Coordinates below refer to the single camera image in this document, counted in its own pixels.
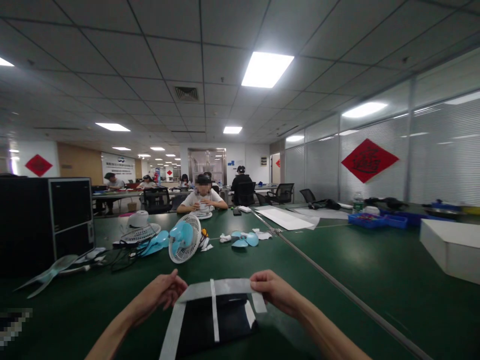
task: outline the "water bottle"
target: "water bottle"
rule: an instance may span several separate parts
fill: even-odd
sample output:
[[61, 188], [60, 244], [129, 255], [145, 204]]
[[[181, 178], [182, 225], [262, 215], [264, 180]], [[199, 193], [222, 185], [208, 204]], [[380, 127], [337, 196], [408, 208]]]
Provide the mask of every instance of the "water bottle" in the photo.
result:
[[351, 213], [358, 214], [363, 212], [363, 210], [364, 210], [364, 198], [362, 197], [362, 193], [358, 191], [353, 195], [353, 209]]

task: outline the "red diamond sign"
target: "red diamond sign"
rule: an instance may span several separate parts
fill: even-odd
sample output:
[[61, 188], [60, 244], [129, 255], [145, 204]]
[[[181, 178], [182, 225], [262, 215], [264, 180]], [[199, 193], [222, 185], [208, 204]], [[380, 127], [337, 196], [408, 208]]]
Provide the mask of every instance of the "red diamond sign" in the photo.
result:
[[52, 164], [40, 155], [35, 155], [26, 164], [25, 167], [32, 173], [41, 178], [48, 170], [52, 168]]
[[398, 160], [395, 155], [365, 139], [341, 163], [362, 183], [366, 183]]

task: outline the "person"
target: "person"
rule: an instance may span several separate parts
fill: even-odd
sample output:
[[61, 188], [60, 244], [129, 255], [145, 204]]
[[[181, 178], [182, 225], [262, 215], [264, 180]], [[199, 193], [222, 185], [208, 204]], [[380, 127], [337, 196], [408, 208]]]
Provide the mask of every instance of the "person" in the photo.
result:
[[235, 205], [239, 204], [239, 196], [235, 193], [235, 190], [238, 188], [238, 184], [240, 183], [252, 183], [252, 179], [250, 176], [245, 175], [245, 166], [240, 165], [236, 168], [236, 172], [238, 173], [237, 176], [233, 179], [231, 183], [230, 190], [233, 191], [233, 203]]
[[212, 189], [212, 180], [208, 175], [200, 174], [196, 179], [196, 190], [192, 191], [176, 209], [179, 214], [201, 209], [201, 204], [214, 208], [228, 209], [228, 205], [220, 195]]
[[[315, 305], [300, 295], [271, 270], [250, 277], [253, 290], [262, 293], [266, 303], [296, 319], [305, 328], [325, 359], [371, 360]], [[177, 269], [170, 275], [159, 275], [108, 325], [85, 360], [112, 359], [130, 329], [143, 323], [160, 306], [173, 306], [187, 289]]]
[[[105, 174], [104, 179], [108, 180], [108, 182], [106, 183], [106, 189], [107, 190], [120, 190], [120, 189], [125, 188], [124, 181], [117, 178], [113, 172], [107, 172]], [[97, 215], [102, 215], [103, 214], [102, 213], [103, 202], [106, 203], [106, 207], [108, 208], [108, 212], [106, 214], [107, 215], [113, 215], [114, 214], [114, 212], [113, 212], [114, 202], [116, 202], [117, 200], [120, 200], [120, 199], [119, 198], [118, 199], [105, 199], [105, 200], [97, 199], [96, 200]]]
[[189, 188], [192, 186], [192, 183], [189, 181], [189, 176], [187, 174], [183, 174], [180, 179], [180, 183], [178, 184], [179, 188]]
[[152, 180], [150, 175], [144, 175], [143, 181], [136, 187], [137, 189], [156, 188], [157, 184]]

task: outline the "green table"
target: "green table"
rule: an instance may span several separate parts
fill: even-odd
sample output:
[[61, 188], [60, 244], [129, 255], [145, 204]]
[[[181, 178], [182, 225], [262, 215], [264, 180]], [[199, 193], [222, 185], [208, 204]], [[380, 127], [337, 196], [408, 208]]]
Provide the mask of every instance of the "green table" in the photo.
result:
[[[152, 215], [150, 220], [169, 230], [181, 216], [175, 213]], [[98, 245], [118, 240], [119, 226], [126, 218], [95, 220]], [[215, 211], [202, 221], [211, 238], [233, 230], [266, 230], [253, 214], [233, 216], [231, 211]], [[83, 359], [109, 322], [158, 274], [175, 267], [190, 284], [210, 278], [248, 278], [254, 272], [272, 269], [318, 306], [337, 326], [373, 359], [413, 359], [413, 356], [368, 315], [327, 281], [310, 263], [282, 239], [262, 240], [258, 247], [234, 251], [229, 243], [212, 240], [213, 249], [199, 252], [186, 263], [175, 265], [162, 250], [120, 272], [94, 268], [87, 273], [56, 278], [39, 296], [27, 300], [28, 288], [3, 296], [1, 308], [28, 307], [33, 318], [21, 336], [3, 354], [9, 359]], [[26, 279], [2, 280], [2, 294]], [[260, 332], [197, 354], [195, 359], [247, 359], [320, 357], [319, 350], [299, 324], [267, 307], [257, 316]], [[171, 310], [157, 311], [125, 339], [117, 359], [158, 359]]]

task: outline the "black office chair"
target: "black office chair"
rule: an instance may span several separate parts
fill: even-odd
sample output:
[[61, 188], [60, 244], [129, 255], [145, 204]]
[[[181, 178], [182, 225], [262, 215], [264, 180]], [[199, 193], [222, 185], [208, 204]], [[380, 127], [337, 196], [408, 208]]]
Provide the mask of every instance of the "black office chair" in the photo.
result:
[[314, 203], [317, 200], [315, 199], [314, 193], [310, 189], [303, 189], [300, 190], [300, 193], [303, 195], [303, 198], [305, 199], [305, 202], [308, 203]]
[[276, 188], [275, 193], [267, 191], [266, 197], [271, 202], [276, 202], [279, 204], [291, 203], [292, 202], [292, 190], [294, 188], [294, 183], [282, 183], [279, 184]]
[[256, 192], [255, 194], [256, 194], [256, 198], [258, 199], [258, 203], [260, 204], [260, 206], [273, 205], [272, 202], [268, 198], [266, 198], [265, 196], [259, 194], [258, 192]]
[[256, 182], [241, 182], [237, 184], [235, 189], [234, 200], [235, 205], [250, 206], [255, 204], [255, 185]]
[[168, 187], [152, 187], [143, 190], [143, 207], [149, 214], [168, 213], [172, 209]]

